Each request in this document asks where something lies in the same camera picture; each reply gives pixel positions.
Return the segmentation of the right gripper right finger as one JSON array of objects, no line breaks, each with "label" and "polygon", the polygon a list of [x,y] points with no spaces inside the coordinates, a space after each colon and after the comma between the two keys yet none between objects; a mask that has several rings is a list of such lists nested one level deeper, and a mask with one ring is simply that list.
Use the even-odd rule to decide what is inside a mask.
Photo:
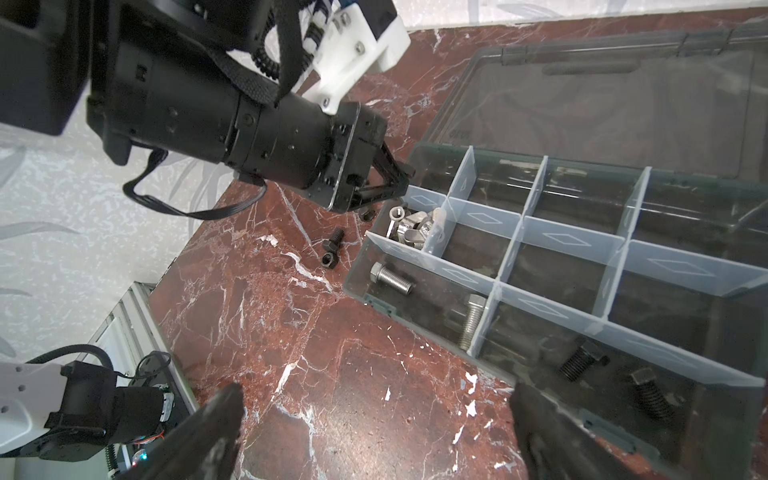
[{"label": "right gripper right finger", "polygon": [[537,389],[519,383],[509,398],[530,479],[628,479],[630,469]]}]

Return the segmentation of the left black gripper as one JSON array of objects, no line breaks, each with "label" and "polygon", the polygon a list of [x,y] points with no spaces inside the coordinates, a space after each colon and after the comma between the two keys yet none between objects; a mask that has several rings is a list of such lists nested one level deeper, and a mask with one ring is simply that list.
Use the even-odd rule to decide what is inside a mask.
[{"label": "left black gripper", "polygon": [[[394,157],[384,143],[386,130],[386,119],[374,110],[357,102],[341,103],[320,156],[325,166],[305,198],[327,211],[346,213],[402,197],[405,181],[412,180],[416,170]],[[374,167],[387,184],[369,181]]]}]

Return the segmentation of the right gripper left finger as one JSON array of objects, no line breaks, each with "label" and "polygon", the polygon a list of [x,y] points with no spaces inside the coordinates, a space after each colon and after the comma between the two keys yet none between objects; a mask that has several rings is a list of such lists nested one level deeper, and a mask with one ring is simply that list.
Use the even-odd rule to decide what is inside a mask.
[{"label": "right gripper left finger", "polygon": [[120,479],[231,479],[244,417],[242,386],[231,383],[187,418]]}]

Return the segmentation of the grey plastic compartment organizer box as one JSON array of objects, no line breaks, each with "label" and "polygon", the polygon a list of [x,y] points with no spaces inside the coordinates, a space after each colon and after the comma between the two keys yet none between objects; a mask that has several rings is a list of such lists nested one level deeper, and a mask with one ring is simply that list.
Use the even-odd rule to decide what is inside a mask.
[{"label": "grey plastic compartment organizer box", "polygon": [[[674,479],[745,479],[767,380],[767,27],[487,47],[345,291]],[[423,250],[388,212],[447,211]],[[413,282],[374,284],[375,262]],[[471,294],[487,299],[465,352]],[[558,371],[585,341],[610,358]],[[668,421],[639,404],[651,368]]]}]

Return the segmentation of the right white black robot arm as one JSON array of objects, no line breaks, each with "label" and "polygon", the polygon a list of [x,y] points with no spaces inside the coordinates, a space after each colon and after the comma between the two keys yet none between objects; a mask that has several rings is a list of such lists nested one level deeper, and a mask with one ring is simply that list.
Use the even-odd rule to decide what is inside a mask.
[{"label": "right white black robot arm", "polygon": [[[232,383],[173,424],[174,395],[150,380],[172,357],[152,351],[130,385],[91,344],[1,365],[1,455],[79,462],[105,452],[113,479],[229,479],[240,448],[242,387]],[[537,390],[509,398],[515,436],[531,479],[633,479],[635,473]]]}]

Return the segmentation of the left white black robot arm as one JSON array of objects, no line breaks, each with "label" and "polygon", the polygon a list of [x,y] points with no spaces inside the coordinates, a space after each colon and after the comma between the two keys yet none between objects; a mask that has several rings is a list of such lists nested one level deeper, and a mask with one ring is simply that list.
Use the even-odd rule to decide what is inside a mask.
[{"label": "left white black robot arm", "polygon": [[5,1],[1,120],[57,136],[84,100],[119,166],[178,152],[347,213],[407,191],[386,120],[346,96],[409,45],[390,1]]}]

